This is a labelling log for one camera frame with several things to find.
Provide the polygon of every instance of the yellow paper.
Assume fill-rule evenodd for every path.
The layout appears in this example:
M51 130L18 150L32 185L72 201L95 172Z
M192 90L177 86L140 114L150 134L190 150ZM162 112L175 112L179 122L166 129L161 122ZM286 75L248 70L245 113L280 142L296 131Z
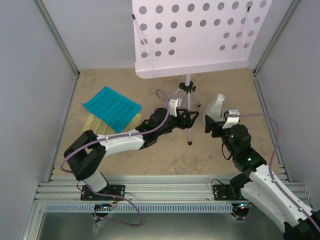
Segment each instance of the yellow paper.
M139 126L141 120L141 114L137 113L134 118L129 122L127 126L122 130L122 133L128 132L137 126ZM112 135L116 134L116 132L109 127L104 121L100 120L93 114L89 114L88 119L82 129L83 132L87 130L92 130L95 134L100 135Z

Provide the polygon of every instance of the lavender cable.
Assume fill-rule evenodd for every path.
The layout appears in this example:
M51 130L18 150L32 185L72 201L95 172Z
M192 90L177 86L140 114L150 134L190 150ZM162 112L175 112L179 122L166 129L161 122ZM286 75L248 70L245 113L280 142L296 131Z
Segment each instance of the lavender cable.
M168 96L166 95L166 93L161 90L161 89L157 89L155 91L155 94L158 98L160 98L161 100L165 101L167 103L167 111L166 111L166 115L163 119L163 121L157 126L155 127L154 129L151 129L149 131L144 131L144 132L135 132L135 133L132 133L132 134L128 134L128 133L124 133L124 134L118 134L118 135L111 135L111 136L107 136L104 137L104 138L101 138L101 139L98 139L98 140L94 140L94 141L91 141L81 147L79 147L77 150L73 151L72 153L70 153L63 161L62 163L60 164L60 169L61 171L65 172L65 173L69 173L69 174L72 174L73 172L71 170L67 170L64 168L64 165L66 164L66 162L72 158L74 155L76 155L77 153L79 153L80 151L82 151L83 149L93 145L93 144L97 144L97 143L100 143L100 142L104 142L104 141L107 141L107 140L112 140L112 139L117 139L117 138L122 138L122 137L129 137L129 136L139 136L139 135L145 135L145 134L150 134L150 133L153 133L155 131L157 131L159 128L161 128L165 122L167 121L168 117L169 117L169 98Z
M97 216L97 211L98 211L97 209L96 209L96 210L94 211L94 213L93 213L93 215L94 215L95 218L101 219L101 220L107 219L107 220L109 220L109 221L113 221L113 222L115 222L115 223L123 224L123 225L129 226L129 227L134 227L134 228L135 228L135 227L139 227L139 226L141 226L141 225L143 224L142 214L141 214L141 212L139 211L138 207L137 207L132 201L130 201L129 199L124 198L124 197L122 197L122 196L118 196L118 195L102 194L102 193L99 193L99 192L94 191L88 184L87 184L86 186L87 186L88 189L89 189L92 193L94 193L95 195L102 196L102 197L112 197L112 198L122 199L122 200L128 202L128 203L136 210L136 212L138 213L140 222L137 223L137 224L134 224L134 223L126 222L126 221L121 221L121 220L115 219L115 218L113 218L113 217L103 218L102 216Z
M251 114L243 114L243 115L230 115L230 117L232 118L245 118L245 117L265 117L265 118L268 118L270 120L273 121L274 125L275 125L275 128L276 128L276 141L275 141L275 144L274 144L274 148L273 148L273 152L272 152L272 155L271 155L271 159L270 159L270 162L269 162L269 174L270 174L270 177L272 179L272 181L274 182L274 184L279 188L279 190L298 208L302 208L282 187L281 185L275 181L275 177L273 175L273 172L272 172L272 164L274 162L274 159L275 159L275 156L276 156L276 152L277 152L277 149L278 149L278 145L279 145L279 125L277 123L277 121L272 117L272 116L269 116L269 115L266 115L266 114L263 114L263 113L251 113ZM318 230L318 232L320 233L320 227L317 225L317 223L315 222L315 220L313 220L313 218L303 209L301 211L309 220L310 222L314 225L314 227Z

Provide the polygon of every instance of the white cord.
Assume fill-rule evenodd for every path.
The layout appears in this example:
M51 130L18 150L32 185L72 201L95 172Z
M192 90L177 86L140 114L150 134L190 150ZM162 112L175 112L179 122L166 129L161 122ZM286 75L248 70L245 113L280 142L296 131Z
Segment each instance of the white cord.
M246 14L245 14L244 33L243 33L243 43L242 43L242 48L241 48L241 52L240 52L240 56L239 56L239 60L238 60L238 63L237 63L237 65L236 65L236 69L238 69L238 68L239 68L239 63L240 63L240 60L241 60L241 57L242 57L242 52L244 51L244 48L245 48L246 29L247 29L247 22L248 22L249 10L248 10L248 11L246 11Z
M152 61L150 52L149 52L149 50L148 50L147 43L145 42L145 39L144 39L144 37L142 36L142 33L141 33L141 31L140 31L140 28L139 28L139 24L138 24L138 22L137 22L134 14L132 14L132 18L133 18L133 22L134 22L134 24L135 24L135 26L136 26L136 29L138 30L138 32L139 32L139 34L140 34L141 40L143 41L143 44L144 44L145 49L146 49L146 52L147 52L148 55L149 55L150 62L151 62L151 65L152 65L152 69L153 69L153 73L154 73L154 77L157 78L155 66L154 66L154 64L153 64L153 61Z

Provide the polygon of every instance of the tripod stand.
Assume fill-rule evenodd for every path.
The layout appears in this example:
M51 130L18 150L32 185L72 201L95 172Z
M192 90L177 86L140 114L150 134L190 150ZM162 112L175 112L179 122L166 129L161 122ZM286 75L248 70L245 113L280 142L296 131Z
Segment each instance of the tripod stand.
M184 95L187 97L187 109L191 110L191 94L193 94L195 98L196 105L198 107L201 106L200 100L196 94L196 86L194 86L194 82L191 81L191 74L187 74L185 77L185 82L181 82L179 84L179 88L175 90L172 96L176 97L176 95L180 92L180 90L184 91ZM188 145L192 145L192 128L188 129Z

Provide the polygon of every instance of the sheet of paper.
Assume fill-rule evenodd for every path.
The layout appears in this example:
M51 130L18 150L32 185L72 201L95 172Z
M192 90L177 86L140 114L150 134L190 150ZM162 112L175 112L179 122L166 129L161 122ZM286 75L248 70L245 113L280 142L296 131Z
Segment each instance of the sheet of paper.
M116 133L122 132L141 109L139 104L107 86L83 106Z
M123 133L128 132L137 126L139 126L141 121L141 114L137 113L134 118L129 122L127 126L122 130ZM112 135L116 134L116 132L109 127L105 122L94 116L93 114L89 114L88 119L82 129L83 132L87 130L92 130L95 134L100 135Z

